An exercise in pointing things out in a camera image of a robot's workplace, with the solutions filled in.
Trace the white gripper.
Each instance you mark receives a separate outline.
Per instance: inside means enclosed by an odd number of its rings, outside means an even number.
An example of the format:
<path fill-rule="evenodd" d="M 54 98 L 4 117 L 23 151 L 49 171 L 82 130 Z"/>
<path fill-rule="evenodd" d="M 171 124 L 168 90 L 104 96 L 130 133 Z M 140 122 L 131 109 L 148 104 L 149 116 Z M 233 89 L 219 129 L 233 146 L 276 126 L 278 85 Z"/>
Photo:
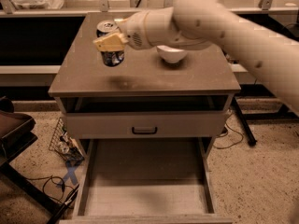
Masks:
<path fill-rule="evenodd" d="M 93 43 L 99 51 L 124 50 L 128 43 L 134 49 L 150 49 L 166 45 L 179 48 L 184 42 L 181 31 L 173 19 L 173 8 L 144 10 L 126 19 L 114 20 L 121 33 L 103 35 Z"/>

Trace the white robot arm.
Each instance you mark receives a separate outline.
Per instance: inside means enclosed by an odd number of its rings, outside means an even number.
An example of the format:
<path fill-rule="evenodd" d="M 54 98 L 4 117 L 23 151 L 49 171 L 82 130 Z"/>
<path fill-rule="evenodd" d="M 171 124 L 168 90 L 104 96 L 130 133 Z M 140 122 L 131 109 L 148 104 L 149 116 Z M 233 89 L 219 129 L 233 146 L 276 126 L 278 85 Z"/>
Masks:
<path fill-rule="evenodd" d="M 166 45 L 199 50 L 213 43 L 299 115 L 299 42 L 243 19 L 217 0 L 176 0 L 172 7 L 143 10 L 93 41 L 100 51 Z"/>

